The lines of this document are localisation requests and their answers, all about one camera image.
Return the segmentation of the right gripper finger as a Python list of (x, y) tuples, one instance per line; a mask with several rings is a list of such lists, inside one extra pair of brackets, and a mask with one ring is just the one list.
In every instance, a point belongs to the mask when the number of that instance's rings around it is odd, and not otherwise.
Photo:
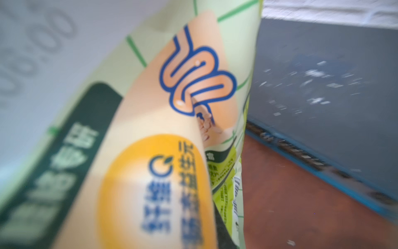
[(238, 247), (235, 245), (232, 238), (230, 237), (217, 208), (214, 208), (214, 214), (216, 221), (218, 249), (238, 249)]

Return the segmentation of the green oats bag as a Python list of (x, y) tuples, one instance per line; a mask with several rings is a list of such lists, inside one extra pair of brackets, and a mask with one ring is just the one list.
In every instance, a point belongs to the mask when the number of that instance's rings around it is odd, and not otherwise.
[(1, 1), (1, 248), (245, 247), (262, 1)]

